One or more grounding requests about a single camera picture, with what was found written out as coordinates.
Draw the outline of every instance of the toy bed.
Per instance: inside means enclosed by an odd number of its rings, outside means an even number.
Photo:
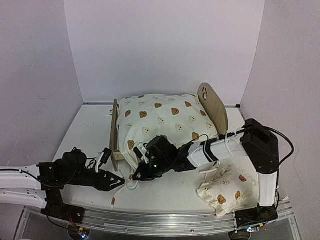
[[[210,120],[214,123],[218,134],[225,134],[228,130],[228,116],[225,105],[208,83],[202,83],[197,91],[199,101]],[[118,161],[125,160],[119,151],[118,129],[117,129],[117,99],[114,100],[112,110],[112,122],[110,133],[111,160],[114,170],[118,171]]]

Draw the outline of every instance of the pillow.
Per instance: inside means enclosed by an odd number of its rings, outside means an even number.
[[[118,102],[118,147],[131,167],[138,168],[134,147],[164,136],[177,148],[191,140],[206,140],[218,132],[201,105],[198,95],[148,94]]]
[[[212,181],[204,182],[197,194],[221,217],[250,199],[256,187],[257,182],[232,163],[220,169]]]

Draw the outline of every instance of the table surface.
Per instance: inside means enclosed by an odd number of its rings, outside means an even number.
[[[112,105],[83,105],[65,135],[54,160],[60,159],[65,152],[74,147],[81,149],[88,158],[96,157],[105,147],[109,147],[111,130]],[[244,119],[237,108],[226,109],[229,120],[229,130],[244,125]],[[235,165],[246,169],[247,173],[258,178],[258,175],[248,157],[234,160]],[[111,160],[102,169],[115,172]],[[119,169],[128,177],[129,165],[126,161],[119,162]],[[196,189],[204,182],[204,175],[198,170],[187,172],[170,171],[150,182],[139,182],[135,190],[123,187],[116,195],[115,211],[125,212],[159,212],[159,213],[195,213],[212,210],[196,194]],[[110,210],[111,202],[117,189],[102,192],[93,187],[66,185],[61,191],[66,204],[85,208]],[[244,207],[256,207],[258,192]]]

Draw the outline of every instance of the bear print pillow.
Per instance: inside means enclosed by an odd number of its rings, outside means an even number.
[[[233,163],[222,167],[209,182],[197,190],[198,196],[209,203],[218,217],[241,207],[257,190],[254,178],[241,172]]]
[[[148,94],[121,99],[117,104],[118,149],[130,166],[138,168],[137,144],[163,136],[180,148],[191,140],[204,141],[218,135],[198,95]]]

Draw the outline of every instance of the back wall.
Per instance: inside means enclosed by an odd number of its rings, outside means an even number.
[[[264,0],[65,0],[84,102],[148,93],[195,93],[208,82],[241,102]]]

